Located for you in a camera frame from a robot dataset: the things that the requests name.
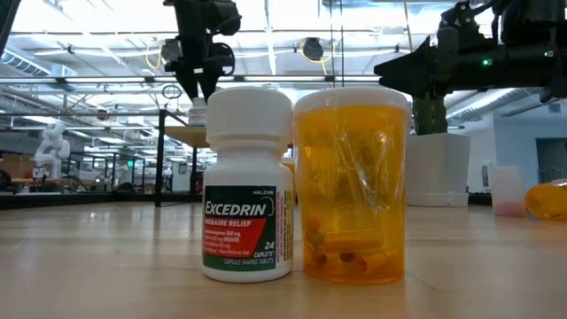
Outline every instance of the ceiling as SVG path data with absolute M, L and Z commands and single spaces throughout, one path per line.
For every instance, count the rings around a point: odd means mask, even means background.
M 233 1 L 243 16 L 241 30 L 231 37 L 216 36 L 215 41 L 227 43 L 234 50 L 235 74 L 263 75 L 373 75 L 374 65 L 407 54 L 426 36 L 435 36 L 439 15 L 454 6 L 454 1 L 408 1 L 410 44 L 403 2 L 398 0 L 343 0 L 342 10 L 334 0 L 332 6 L 331 0 Z M 491 13 L 487 11 L 476 20 L 481 31 L 489 34 Z M 25 0 L 6 50 L 51 76 L 60 76 L 62 69 L 83 77 L 171 76 L 164 71 L 159 52 L 164 41 L 176 35 L 174 9 L 161 1 Z M 306 37 L 321 39 L 326 62 L 308 61 L 295 50 Z M 30 76 L 6 64 L 0 65 L 0 75 Z M 74 105 L 74 112 L 79 113 L 102 109 L 155 112 L 166 104 L 171 111 L 187 112 L 191 101 L 184 95 L 173 101 L 165 99 L 160 94 L 165 85 L 88 84 L 72 90 L 46 85 L 3 87 L 53 106 L 50 112 L 61 110 L 65 103 Z M 237 85 L 249 84 L 228 82 L 219 87 Z M 292 100 L 330 86 L 286 82 L 256 85 L 275 87 Z M 447 96 L 446 106 L 466 105 L 475 94 L 456 92 Z M 34 104 L 24 106 L 28 107 L 26 111 L 41 111 Z M 0 109 L 13 111 L 6 104 L 0 104 Z M 155 117 L 147 116 L 144 125 L 155 121 Z M 100 125 L 97 121 L 83 124 Z

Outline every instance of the white bottle cap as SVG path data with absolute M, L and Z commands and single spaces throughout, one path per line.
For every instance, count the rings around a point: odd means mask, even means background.
M 234 88 L 214 93 L 206 110 L 206 141 L 268 136 L 291 143 L 291 100 L 275 89 Z

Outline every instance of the excedrin label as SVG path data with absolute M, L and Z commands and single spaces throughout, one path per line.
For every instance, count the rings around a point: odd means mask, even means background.
M 255 271 L 289 262 L 291 201 L 291 190 L 275 186 L 206 186 L 203 264 Z

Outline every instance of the white pill bottle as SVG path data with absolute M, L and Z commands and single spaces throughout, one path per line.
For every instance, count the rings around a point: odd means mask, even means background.
M 255 283 L 285 276 L 293 254 L 291 100 L 274 89 L 234 88 L 208 100 L 206 141 L 217 162 L 204 173 L 202 270 Z

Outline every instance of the desk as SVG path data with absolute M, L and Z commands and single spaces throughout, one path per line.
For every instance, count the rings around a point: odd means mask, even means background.
M 377 286 L 305 275 L 298 223 L 289 276 L 225 284 L 199 272 L 200 204 L 4 211 L 0 318 L 565 318 L 567 222 L 489 209 L 410 208 L 406 279 Z

